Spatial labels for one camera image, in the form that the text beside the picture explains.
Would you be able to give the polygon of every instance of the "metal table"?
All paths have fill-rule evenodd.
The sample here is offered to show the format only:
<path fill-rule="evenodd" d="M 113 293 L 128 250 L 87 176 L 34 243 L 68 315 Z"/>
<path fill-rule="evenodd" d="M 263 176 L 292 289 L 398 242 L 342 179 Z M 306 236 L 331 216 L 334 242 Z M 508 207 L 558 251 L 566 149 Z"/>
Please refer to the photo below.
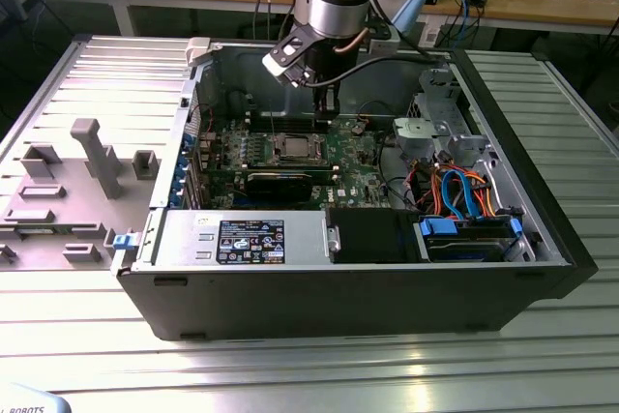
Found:
<path fill-rule="evenodd" d="M 137 137 L 159 131 L 161 139 L 138 144 L 158 151 L 174 105 L 144 91 L 180 93 L 185 44 L 72 44 L 0 145 L 0 202 L 23 175 L 15 158 L 31 141 L 83 157 L 63 145 L 65 131 L 53 131 L 68 132 L 77 116 L 115 125 L 102 141 L 117 153 L 124 128 L 133 125 Z M 5 271 L 0 372 L 62 395 L 76 413 L 616 411 L 616 141 L 550 64 L 527 54 L 469 56 L 601 269 L 572 295 L 534 305 L 500 333 L 190 343 L 156 339 L 107 271 Z M 119 96 L 139 91 L 143 102 L 94 105 L 102 101 L 96 76 L 109 73 L 127 78 Z"/>

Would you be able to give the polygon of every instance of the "gray plastic block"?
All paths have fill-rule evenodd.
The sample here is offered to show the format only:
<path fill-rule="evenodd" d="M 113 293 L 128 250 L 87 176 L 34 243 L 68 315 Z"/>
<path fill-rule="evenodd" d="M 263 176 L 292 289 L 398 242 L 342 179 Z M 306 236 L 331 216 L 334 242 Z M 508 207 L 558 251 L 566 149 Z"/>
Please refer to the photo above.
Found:
<path fill-rule="evenodd" d="M 132 160 L 135 177 L 140 181 L 157 179 L 159 162 L 152 150 L 137 150 Z"/>
<path fill-rule="evenodd" d="M 114 256 L 114 238 L 116 237 L 116 231 L 114 231 L 111 227 L 109 228 L 109 230 L 107 231 L 107 234 L 105 234 L 105 237 L 103 238 L 103 248 L 105 249 L 105 251 L 109 254 L 109 256 Z"/>
<path fill-rule="evenodd" d="M 104 238 L 79 239 L 73 233 L 75 227 L 92 227 L 102 223 L 109 233 L 113 229 L 124 233 L 130 228 L 144 227 L 149 213 L 149 202 L 155 181 L 138 181 L 133 172 L 132 159 L 120 160 L 122 165 L 118 183 L 122 186 L 122 201 L 108 200 L 99 180 L 92 178 L 84 165 L 84 159 L 66 159 L 49 165 L 54 182 L 62 185 L 66 195 L 61 198 L 27 198 L 19 195 L 23 186 L 33 186 L 29 176 L 21 184 L 4 212 L 0 212 L 0 243 L 7 244 L 19 259 L 11 266 L 15 270 L 101 270 L 108 269 L 113 251 L 103 245 Z M 10 210 L 47 210 L 54 213 L 54 221 L 48 223 L 3 221 Z M 92 243 L 101 255 L 98 262 L 70 263 L 62 252 L 67 243 Z"/>
<path fill-rule="evenodd" d="M 96 119 L 77 118 L 71 127 L 71 137 L 77 140 L 86 152 L 91 169 L 97 176 L 105 196 L 107 198 L 118 198 L 121 189 L 114 173 L 116 165 L 107 159 L 105 149 L 97 136 L 99 127 L 99 122 Z"/>
<path fill-rule="evenodd" d="M 12 264 L 16 257 L 16 253 L 9 246 L 0 244 L 0 262 Z"/>
<path fill-rule="evenodd" d="M 21 198 L 62 198 L 67 194 L 65 188 L 58 184 L 39 184 L 33 186 L 22 186 L 18 191 Z"/>
<path fill-rule="evenodd" d="M 106 236 L 107 230 L 103 223 L 100 222 L 90 227 L 74 227 L 71 232 L 78 239 L 103 239 Z"/>
<path fill-rule="evenodd" d="M 54 214 L 51 210 L 10 210 L 4 221 L 18 222 L 52 222 Z"/>
<path fill-rule="evenodd" d="M 72 263 L 101 260 L 101 255 L 94 244 L 65 244 L 65 249 L 62 254 Z"/>
<path fill-rule="evenodd" d="M 118 173 L 120 172 L 122 164 L 118 161 L 118 158 L 116 157 L 116 152 L 114 152 L 114 147 L 112 147 L 111 145 L 104 145 L 103 148 L 105 149 L 105 156 L 107 157 L 107 161 L 109 162 L 109 166 L 111 167 L 112 172 L 114 173 L 115 176 L 118 176 Z M 90 175 L 93 178 L 96 178 L 97 174 L 95 174 L 95 172 L 93 171 L 93 168 L 91 167 L 90 162 L 86 161 L 84 163 L 86 164 L 86 168 L 88 169 L 88 172 L 90 173 Z"/>
<path fill-rule="evenodd" d="M 19 234 L 16 227 L 0 227 L 0 240 L 21 241 L 23 236 Z"/>
<path fill-rule="evenodd" d="M 61 163 L 51 145 L 33 144 L 21 158 L 21 164 L 35 183 L 49 183 L 54 179 L 48 165 Z"/>

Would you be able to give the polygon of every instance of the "blue latch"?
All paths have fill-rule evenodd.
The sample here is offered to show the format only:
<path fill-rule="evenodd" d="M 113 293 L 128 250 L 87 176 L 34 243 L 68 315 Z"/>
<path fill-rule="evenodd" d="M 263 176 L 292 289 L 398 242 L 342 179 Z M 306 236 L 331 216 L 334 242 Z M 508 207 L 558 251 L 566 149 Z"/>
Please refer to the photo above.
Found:
<path fill-rule="evenodd" d="M 116 234 L 112 247 L 116 251 L 132 251 L 139 246 L 139 232 L 131 232 L 129 234 Z"/>
<path fill-rule="evenodd" d="M 182 145 L 184 148 L 193 147 L 195 145 L 195 137 L 193 137 L 191 134 L 184 133 Z"/>
<path fill-rule="evenodd" d="M 448 218 L 426 218 L 420 225 L 422 235 L 457 235 L 456 222 Z"/>
<path fill-rule="evenodd" d="M 187 160 L 185 157 L 183 157 L 182 155 L 178 156 L 178 159 L 176 160 L 176 165 L 177 166 L 182 166 L 185 167 L 188 164 L 190 164 L 189 160 Z"/>
<path fill-rule="evenodd" d="M 522 224 L 518 218 L 512 218 L 510 220 L 510 226 L 512 227 L 512 231 L 516 235 L 516 237 L 520 237 L 522 234 Z"/>

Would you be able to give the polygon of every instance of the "blue plastic clip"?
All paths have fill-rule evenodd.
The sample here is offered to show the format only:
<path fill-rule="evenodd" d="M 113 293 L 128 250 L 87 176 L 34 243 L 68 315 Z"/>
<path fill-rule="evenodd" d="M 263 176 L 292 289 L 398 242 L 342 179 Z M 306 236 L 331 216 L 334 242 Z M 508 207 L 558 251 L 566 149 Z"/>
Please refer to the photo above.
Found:
<path fill-rule="evenodd" d="M 178 156 L 178 159 L 176 159 L 176 165 L 177 166 L 181 166 L 181 167 L 185 167 L 188 164 L 190 164 L 189 160 L 187 160 L 185 157 L 183 157 L 182 155 Z"/>
<path fill-rule="evenodd" d="M 520 237 L 522 235 L 522 224 L 518 218 L 512 218 L 510 220 L 510 226 L 512 227 L 512 231 L 516 237 Z"/>
<path fill-rule="evenodd" d="M 449 218 L 426 218 L 420 225 L 423 236 L 436 235 L 457 235 L 456 222 Z"/>
<path fill-rule="evenodd" d="M 139 246 L 139 232 L 132 232 L 129 234 L 116 234 L 112 247 L 116 251 L 132 251 Z"/>

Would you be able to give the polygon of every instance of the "table leg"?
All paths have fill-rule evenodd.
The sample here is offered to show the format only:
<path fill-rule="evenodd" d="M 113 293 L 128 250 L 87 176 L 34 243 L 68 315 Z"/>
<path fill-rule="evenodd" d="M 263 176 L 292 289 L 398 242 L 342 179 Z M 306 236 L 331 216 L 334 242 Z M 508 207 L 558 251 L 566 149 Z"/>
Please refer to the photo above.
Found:
<path fill-rule="evenodd" d="M 114 2 L 111 4 L 114 9 L 114 16 L 118 23 L 118 29 L 121 36 L 137 36 L 135 26 L 133 25 L 132 16 L 129 13 L 129 5 L 125 2 Z"/>
<path fill-rule="evenodd" d="M 422 37 L 419 39 L 419 47 L 432 48 L 438 40 L 438 33 L 441 26 L 447 22 L 446 15 L 424 15 L 420 16 L 420 21 L 424 22 Z"/>

